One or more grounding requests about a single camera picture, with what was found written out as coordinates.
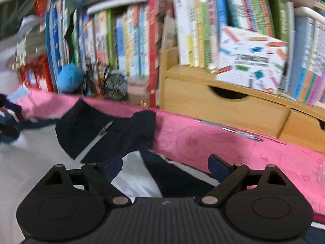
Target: drawer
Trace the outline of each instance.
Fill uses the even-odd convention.
[[[253,96],[228,99],[207,85],[167,78],[163,109],[238,129],[278,137],[290,108]]]
[[[279,139],[325,153],[325,131],[319,121],[295,110],[291,110]]]

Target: wooden desk organizer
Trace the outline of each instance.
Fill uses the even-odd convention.
[[[178,48],[160,52],[160,108],[272,136],[325,153],[325,109],[215,80],[178,64]]]

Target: blue ball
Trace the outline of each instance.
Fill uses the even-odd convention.
[[[72,63],[64,66],[57,77],[56,86],[65,93],[76,90],[83,82],[84,71]]]

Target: pink surface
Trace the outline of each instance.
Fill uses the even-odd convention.
[[[39,91],[18,103],[26,117],[60,117],[78,100]],[[130,117],[142,107],[85,98],[96,109],[112,116]],[[251,169],[276,164],[311,203],[316,213],[325,215],[325,187],[318,185],[316,172],[325,155],[308,148],[262,137],[256,142],[242,136],[194,121],[193,118],[154,110],[157,113],[154,151],[169,159],[208,172],[207,159],[212,153],[230,164],[241,162]]]

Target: pen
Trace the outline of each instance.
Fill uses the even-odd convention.
[[[260,139],[258,137],[255,137],[254,135],[252,134],[248,134],[248,133],[245,133],[245,132],[242,132],[242,131],[238,131],[238,130],[234,130],[234,129],[230,129],[224,125],[221,125],[221,124],[218,124],[218,123],[214,123],[214,122],[210,122],[210,121],[205,121],[205,120],[200,120],[200,119],[196,119],[195,120],[196,122],[199,122],[199,123],[203,123],[203,124],[208,124],[208,125],[213,125],[213,126],[217,126],[225,131],[229,131],[229,132],[232,132],[232,133],[235,133],[237,135],[241,135],[243,137],[246,137],[250,140],[256,140],[256,141],[259,141],[259,142],[263,142],[263,139]]]

